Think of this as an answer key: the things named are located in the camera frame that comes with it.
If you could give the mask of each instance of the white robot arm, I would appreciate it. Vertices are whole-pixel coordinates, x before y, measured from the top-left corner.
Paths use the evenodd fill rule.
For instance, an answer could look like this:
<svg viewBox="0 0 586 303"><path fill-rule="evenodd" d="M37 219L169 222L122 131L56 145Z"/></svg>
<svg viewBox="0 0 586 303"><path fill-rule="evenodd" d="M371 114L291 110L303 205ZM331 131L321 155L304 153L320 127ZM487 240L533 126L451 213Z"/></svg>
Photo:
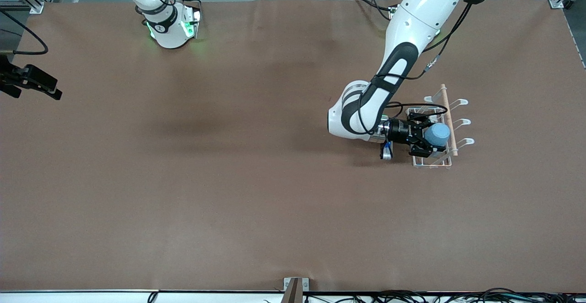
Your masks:
<svg viewBox="0 0 586 303"><path fill-rule="evenodd" d="M477 4L484 0L464 0ZM329 109L328 130L351 140L373 140L385 106L458 0L403 0L387 27L385 56L370 82L350 82Z"/></svg>
<svg viewBox="0 0 586 303"><path fill-rule="evenodd" d="M197 33L200 9L175 0L133 0L146 18L151 36L164 48L183 46Z"/></svg>

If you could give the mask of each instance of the brown paper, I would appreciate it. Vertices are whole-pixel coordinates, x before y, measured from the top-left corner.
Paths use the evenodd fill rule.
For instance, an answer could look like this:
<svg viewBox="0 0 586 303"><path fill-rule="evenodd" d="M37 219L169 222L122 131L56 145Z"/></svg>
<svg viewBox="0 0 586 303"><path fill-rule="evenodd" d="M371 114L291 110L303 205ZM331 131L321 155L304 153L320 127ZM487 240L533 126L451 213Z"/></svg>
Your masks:
<svg viewBox="0 0 586 303"><path fill-rule="evenodd" d="M477 5L400 88L403 103L440 84L469 99L454 118L477 142L451 170L328 134L344 86L382 61L374 9L203 11L201 40L177 50L130 3L31 17L50 52L16 63L58 78L63 99L0 95L2 289L271 290L309 276L314 290L586 291L586 74L562 11Z"/></svg>

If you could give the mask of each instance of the dish rack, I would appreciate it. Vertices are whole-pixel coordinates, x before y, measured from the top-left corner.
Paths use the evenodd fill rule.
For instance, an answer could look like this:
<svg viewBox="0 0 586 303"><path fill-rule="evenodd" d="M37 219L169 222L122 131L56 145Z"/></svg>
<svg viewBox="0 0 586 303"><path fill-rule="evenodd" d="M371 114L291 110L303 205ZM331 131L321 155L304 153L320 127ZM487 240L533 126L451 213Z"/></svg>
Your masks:
<svg viewBox="0 0 586 303"><path fill-rule="evenodd" d="M467 126L472 122L470 119L458 119L456 121L452 121L452 111L461 105L468 105L467 99L456 99L452 103L448 101L448 92L445 84L442 84L439 88L439 91L435 93L433 96L426 96L423 100L426 103L436 103L439 105L443 105L446 107L447 111L441 115L432 115L429 117L433 122L441 122L448 126L450 129L450 138L445 145L445 151L437 151L430 157L413 157L413 166L416 168L446 168L450 169L452 166L452 157L458 156L458 152L466 145L472 145L475 143L473 138L462 138L461 140L456 140L456 130L462 128L463 126ZM406 113L425 113L427 111L438 112L442 111L442 109L433 106L422 106L422 107L409 107L406 110Z"/></svg>

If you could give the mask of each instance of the green light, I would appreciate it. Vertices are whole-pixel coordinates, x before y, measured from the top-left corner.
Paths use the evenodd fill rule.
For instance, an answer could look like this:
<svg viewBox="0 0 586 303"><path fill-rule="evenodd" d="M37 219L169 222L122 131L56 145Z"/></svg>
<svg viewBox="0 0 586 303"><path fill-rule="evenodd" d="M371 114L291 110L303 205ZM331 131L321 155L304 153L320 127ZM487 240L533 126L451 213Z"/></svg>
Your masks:
<svg viewBox="0 0 586 303"><path fill-rule="evenodd" d="M153 34L151 25L148 22L146 23L146 27L148 27L148 30L151 32L151 38L155 38L155 34Z"/></svg>
<svg viewBox="0 0 586 303"><path fill-rule="evenodd" d="M190 23L185 23L185 22L181 22L182 23L182 27L184 28L185 31L185 35L190 38L193 36L193 25Z"/></svg>

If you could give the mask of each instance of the white plastic hook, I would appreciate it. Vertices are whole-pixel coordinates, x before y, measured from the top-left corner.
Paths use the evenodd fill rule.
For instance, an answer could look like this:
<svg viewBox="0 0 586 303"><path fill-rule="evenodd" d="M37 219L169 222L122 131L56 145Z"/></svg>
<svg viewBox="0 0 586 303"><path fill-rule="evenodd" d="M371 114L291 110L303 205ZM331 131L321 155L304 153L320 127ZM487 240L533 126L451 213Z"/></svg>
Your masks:
<svg viewBox="0 0 586 303"><path fill-rule="evenodd" d="M458 142L458 144L456 144L456 145L458 145L458 149L461 149L463 146L472 145L474 143L475 143L475 140L473 138L464 138L463 140Z"/></svg>
<svg viewBox="0 0 586 303"><path fill-rule="evenodd" d="M435 103L438 100L438 98L441 97L442 92L445 91L445 90L448 90L448 88L446 88L445 86L442 86L438 90L438 92L436 92L435 95L433 95L433 97L432 96L425 96L425 97L423 97L423 100L426 103Z"/></svg>
<svg viewBox="0 0 586 303"><path fill-rule="evenodd" d="M470 121L469 119L457 119L456 121L454 121L452 123L454 124L454 126L456 126L456 128L454 128L454 131L456 131L461 126L467 126L467 125L471 124L472 121Z"/></svg>
<svg viewBox="0 0 586 303"><path fill-rule="evenodd" d="M454 109L455 109L456 107L459 107L460 105L468 105L468 100L467 100L467 99L463 99L463 98L456 99L455 101L453 101L453 102L450 104L450 111L454 111Z"/></svg>

